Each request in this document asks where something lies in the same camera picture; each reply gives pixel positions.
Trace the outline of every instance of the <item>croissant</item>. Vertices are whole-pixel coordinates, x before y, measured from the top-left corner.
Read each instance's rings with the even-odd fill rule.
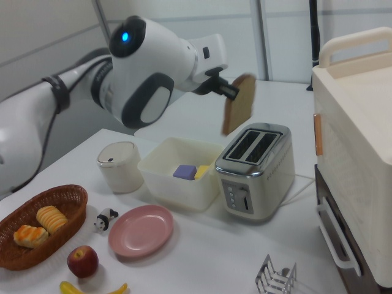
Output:
[[[60,210],[51,205],[38,210],[37,221],[52,235],[68,220]]]
[[[19,245],[28,248],[36,248],[49,237],[44,228],[22,225],[14,234],[13,240]]]

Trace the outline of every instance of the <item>metal toast rack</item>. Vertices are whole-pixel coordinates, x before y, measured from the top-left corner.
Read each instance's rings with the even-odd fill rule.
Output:
[[[260,271],[258,271],[255,282],[260,294],[290,294],[292,287],[294,287],[294,280],[296,280],[296,263],[291,270],[284,268],[281,272],[277,272],[275,271],[271,257],[268,254]]]

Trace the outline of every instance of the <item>white plastic container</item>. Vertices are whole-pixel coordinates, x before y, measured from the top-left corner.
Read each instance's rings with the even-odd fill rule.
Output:
[[[138,164],[150,192],[158,199],[183,208],[203,211],[219,194],[214,163],[223,146],[203,141],[168,138]],[[201,178],[173,177],[179,165],[209,165]]]
[[[137,146],[117,142],[106,146],[98,155],[97,165],[110,189],[115,193],[131,193],[143,184],[137,168],[140,161]]]
[[[388,49],[335,63],[333,53],[387,41]],[[313,75],[320,115],[318,169],[380,286],[392,287],[392,29],[329,41]]]

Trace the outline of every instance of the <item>wicker basket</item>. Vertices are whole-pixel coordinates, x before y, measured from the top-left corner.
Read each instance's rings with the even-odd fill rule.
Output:
[[[38,209],[53,205],[68,219],[56,233],[40,246],[29,249],[13,241],[21,225],[41,227]],[[87,192],[78,185],[54,187],[36,195],[0,222],[0,267],[19,271],[31,268],[55,253],[83,225],[86,219]]]

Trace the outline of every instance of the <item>black pole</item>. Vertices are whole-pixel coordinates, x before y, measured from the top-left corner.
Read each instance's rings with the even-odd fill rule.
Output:
[[[309,12],[311,16],[311,37],[312,37],[312,67],[319,64],[320,53],[320,30],[319,22],[317,20],[317,0],[309,0]],[[313,80],[306,88],[308,91],[313,91]]]

